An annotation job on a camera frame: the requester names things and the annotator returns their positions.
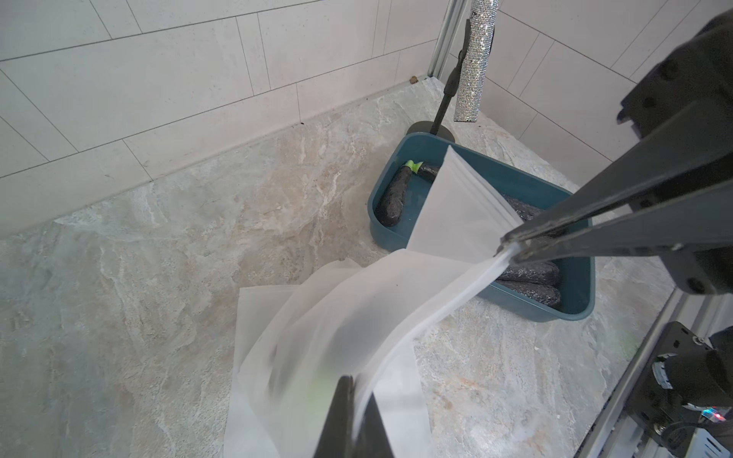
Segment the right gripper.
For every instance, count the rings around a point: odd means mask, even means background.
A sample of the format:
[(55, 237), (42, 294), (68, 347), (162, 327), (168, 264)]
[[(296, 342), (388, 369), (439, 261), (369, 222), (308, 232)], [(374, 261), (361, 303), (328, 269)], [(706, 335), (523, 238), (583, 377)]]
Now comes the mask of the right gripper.
[(502, 237), (524, 242), (622, 204), (634, 214), (521, 244), (512, 263), (662, 259), (690, 294), (732, 290), (732, 13), (710, 20), (622, 101), (639, 143), (567, 200)]

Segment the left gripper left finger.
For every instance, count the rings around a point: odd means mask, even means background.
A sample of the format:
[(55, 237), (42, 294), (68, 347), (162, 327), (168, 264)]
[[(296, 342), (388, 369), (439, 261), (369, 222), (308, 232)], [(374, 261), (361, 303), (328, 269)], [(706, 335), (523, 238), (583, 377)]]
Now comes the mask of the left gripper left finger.
[(354, 416), (354, 380), (352, 376), (339, 379), (328, 415), (319, 438), (314, 458), (345, 458), (351, 456)]

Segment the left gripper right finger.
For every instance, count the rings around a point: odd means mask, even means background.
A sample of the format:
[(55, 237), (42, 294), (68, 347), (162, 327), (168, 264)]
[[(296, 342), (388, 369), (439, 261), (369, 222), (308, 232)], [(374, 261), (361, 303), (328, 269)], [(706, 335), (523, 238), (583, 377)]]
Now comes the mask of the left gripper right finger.
[(353, 456), (356, 458), (393, 458), (389, 437), (385, 429), (375, 396), (371, 395), (362, 419)]

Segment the clear zip-top bag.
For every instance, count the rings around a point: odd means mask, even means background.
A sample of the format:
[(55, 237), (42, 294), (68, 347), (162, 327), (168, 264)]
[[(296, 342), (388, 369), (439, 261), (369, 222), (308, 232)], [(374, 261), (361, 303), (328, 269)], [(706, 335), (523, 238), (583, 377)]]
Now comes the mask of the clear zip-top bag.
[(408, 245), (361, 266), (345, 259), (299, 285), (240, 292), (227, 457), (310, 457), (340, 378), (355, 381), (356, 424), (369, 400), (393, 453), (431, 455), (413, 340), (494, 282), (517, 248), (519, 216), (449, 149)]

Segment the teal plastic bin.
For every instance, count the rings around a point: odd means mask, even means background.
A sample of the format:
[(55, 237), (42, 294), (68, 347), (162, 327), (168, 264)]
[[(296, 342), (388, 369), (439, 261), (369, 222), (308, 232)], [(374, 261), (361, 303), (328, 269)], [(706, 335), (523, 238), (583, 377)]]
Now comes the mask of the teal plastic bin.
[[(378, 246), (393, 252), (408, 245), (429, 189), (449, 148), (454, 149), (480, 177), (488, 181), (523, 221), (528, 221), (570, 196), (569, 192), (535, 175), (440, 137), (423, 133), (410, 134), (402, 139), (387, 161), (368, 200), (370, 233)], [(393, 227), (385, 227), (377, 221), (374, 211), (397, 169), (409, 160), (422, 162), (423, 165), (410, 180), (399, 223)], [(542, 305), (499, 285), (497, 281), (555, 286), (561, 293), (561, 306), (553, 308)], [(533, 322), (545, 323), (558, 319), (579, 321), (590, 315), (595, 306), (595, 262), (590, 258), (543, 261), (510, 267), (497, 281), (480, 292), (479, 297)]]

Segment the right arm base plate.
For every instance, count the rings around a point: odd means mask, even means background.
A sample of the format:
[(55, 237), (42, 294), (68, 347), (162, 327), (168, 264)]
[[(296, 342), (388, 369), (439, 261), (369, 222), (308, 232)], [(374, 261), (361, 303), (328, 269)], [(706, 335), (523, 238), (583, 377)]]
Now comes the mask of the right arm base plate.
[(710, 337), (679, 322), (668, 324), (654, 346), (625, 410), (673, 456), (689, 451), (699, 429), (732, 425), (732, 329)]

